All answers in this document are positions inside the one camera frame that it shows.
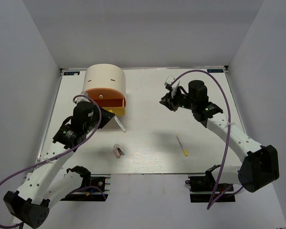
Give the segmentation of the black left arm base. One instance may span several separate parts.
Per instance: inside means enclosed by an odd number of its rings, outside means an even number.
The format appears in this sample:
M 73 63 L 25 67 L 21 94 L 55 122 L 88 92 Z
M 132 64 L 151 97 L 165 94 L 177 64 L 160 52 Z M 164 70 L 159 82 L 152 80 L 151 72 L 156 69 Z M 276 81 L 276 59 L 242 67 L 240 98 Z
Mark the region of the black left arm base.
M 90 185 L 68 194 L 62 201 L 105 202 L 110 191 L 110 175 L 91 175 Z

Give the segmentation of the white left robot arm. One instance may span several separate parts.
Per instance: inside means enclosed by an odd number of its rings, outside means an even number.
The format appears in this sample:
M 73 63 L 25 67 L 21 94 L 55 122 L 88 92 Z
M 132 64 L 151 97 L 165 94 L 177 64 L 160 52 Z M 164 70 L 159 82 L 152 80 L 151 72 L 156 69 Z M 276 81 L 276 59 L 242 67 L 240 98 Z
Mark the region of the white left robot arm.
M 58 201 L 74 190 L 87 190 L 91 186 L 91 173 L 82 166 L 68 168 L 64 178 L 53 180 L 76 150 L 114 116 L 92 101 L 77 102 L 73 114 L 54 135 L 48 154 L 35 164 L 29 178 L 16 191 L 5 194 L 3 201 L 10 214 L 36 229 Z

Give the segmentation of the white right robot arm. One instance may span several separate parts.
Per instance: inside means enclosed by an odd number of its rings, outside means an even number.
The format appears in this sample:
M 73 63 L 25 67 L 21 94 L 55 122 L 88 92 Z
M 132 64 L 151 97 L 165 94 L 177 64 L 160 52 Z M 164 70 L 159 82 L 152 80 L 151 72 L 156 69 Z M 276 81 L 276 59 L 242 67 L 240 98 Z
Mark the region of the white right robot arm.
M 207 87 L 203 81 L 193 80 L 188 91 L 180 85 L 171 86 L 173 77 L 168 77 L 165 87 L 169 91 L 161 98 L 160 104 L 171 111 L 179 107 L 191 110 L 196 121 L 215 133 L 236 154 L 241 166 L 214 166 L 205 172 L 206 186 L 217 190 L 222 184 L 242 185 L 253 193 L 279 178 L 277 150 L 263 146 L 241 129 L 228 121 L 228 117 L 216 104 L 209 101 Z

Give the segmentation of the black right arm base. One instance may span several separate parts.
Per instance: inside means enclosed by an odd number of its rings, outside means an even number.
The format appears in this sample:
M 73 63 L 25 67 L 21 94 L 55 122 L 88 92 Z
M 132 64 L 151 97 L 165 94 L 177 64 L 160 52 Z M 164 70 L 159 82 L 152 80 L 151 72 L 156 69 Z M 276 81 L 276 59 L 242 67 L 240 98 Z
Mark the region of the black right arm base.
M 206 170 L 204 174 L 189 175 L 185 181 L 185 185 L 189 187 L 190 191 L 190 202 L 191 203 L 208 203 L 216 182 L 216 178 L 212 175 L 213 170 L 220 168 L 219 165 L 215 165 L 210 169 Z M 227 189 L 229 184 L 219 184 L 214 198 L 221 194 Z M 220 199 L 216 202 L 235 202 L 235 197 L 232 195 L 234 188 L 231 187 Z

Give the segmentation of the beige orange round organizer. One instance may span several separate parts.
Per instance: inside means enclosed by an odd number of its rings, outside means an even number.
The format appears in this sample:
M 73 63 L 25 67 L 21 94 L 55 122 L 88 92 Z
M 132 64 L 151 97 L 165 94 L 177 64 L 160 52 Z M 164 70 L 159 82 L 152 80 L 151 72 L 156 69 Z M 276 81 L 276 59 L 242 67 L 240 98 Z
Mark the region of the beige orange round organizer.
M 116 116 L 126 113 L 126 76 L 113 64 L 95 64 L 85 73 L 83 92 L 87 93 L 99 107 Z

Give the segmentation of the pink silver binder clip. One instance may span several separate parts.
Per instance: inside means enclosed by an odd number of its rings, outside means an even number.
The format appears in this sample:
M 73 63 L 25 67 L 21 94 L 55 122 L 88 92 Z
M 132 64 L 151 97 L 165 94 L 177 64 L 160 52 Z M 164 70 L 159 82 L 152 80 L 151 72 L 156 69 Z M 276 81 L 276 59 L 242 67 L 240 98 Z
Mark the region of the pink silver binder clip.
M 120 158 L 121 156 L 125 155 L 118 144 L 115 144 L 113 146 L 113 152 L 117 158 Z

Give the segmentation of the blue label sticker right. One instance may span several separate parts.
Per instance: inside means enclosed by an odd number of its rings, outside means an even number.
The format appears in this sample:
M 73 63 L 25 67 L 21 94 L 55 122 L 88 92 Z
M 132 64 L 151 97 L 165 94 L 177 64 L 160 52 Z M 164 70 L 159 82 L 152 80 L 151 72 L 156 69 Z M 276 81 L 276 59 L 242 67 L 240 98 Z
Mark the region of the blue label sticker right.
M 207 69 L 208 73 L 224 73 L 223 69 Z

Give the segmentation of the blue label sticker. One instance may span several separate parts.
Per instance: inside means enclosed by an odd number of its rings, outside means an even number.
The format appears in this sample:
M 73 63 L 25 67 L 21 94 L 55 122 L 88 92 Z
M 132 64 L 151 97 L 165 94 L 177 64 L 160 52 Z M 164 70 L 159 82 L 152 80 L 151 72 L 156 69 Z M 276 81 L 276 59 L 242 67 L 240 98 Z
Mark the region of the blue label sticker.
M 224 73 L 223 69 L 207 69 L 208 73 Z
M 71 71 L 71 72 L 64 72 L 63 75 L 72 76 L 72 75 L 79 75 L 79 71 Z

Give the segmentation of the blue label sticker left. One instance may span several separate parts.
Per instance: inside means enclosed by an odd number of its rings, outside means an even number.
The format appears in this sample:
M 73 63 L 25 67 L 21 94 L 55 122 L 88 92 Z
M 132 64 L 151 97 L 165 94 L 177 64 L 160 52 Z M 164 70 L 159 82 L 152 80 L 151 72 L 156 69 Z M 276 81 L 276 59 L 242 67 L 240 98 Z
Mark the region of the blue label sticker left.
M 72 75 L 79 75 L 79 71 L 71 71 L 71 72 L 64 72 L 63 75 L 72 76 Z

